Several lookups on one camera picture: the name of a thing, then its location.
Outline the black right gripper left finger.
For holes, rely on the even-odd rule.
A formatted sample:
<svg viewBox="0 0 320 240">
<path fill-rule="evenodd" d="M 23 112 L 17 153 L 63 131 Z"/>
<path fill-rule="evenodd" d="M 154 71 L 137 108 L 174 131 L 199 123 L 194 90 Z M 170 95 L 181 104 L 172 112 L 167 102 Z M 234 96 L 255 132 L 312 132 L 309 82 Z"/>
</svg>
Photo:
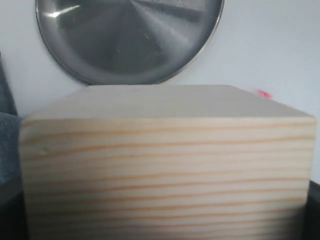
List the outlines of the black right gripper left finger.
<svg viewBox="0 0 320 240">
<path fill-rule="evenodd" d="M 19 183 L 0 186 L 0 240 L 29 240 L 25 201 Z"/>
</svg>

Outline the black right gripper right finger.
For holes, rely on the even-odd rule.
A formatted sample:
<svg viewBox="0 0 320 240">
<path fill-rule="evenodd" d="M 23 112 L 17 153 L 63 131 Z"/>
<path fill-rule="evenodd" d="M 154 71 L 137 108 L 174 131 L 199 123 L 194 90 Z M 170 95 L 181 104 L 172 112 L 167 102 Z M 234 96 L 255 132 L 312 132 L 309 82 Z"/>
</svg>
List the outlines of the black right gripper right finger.
<svg viewBox="0 0 320 240">
<path fill-rule="evenodd" d="M 304 240 L 320 240 L 320 185 L 310 181 L 303 224 Z"/>
</svg>

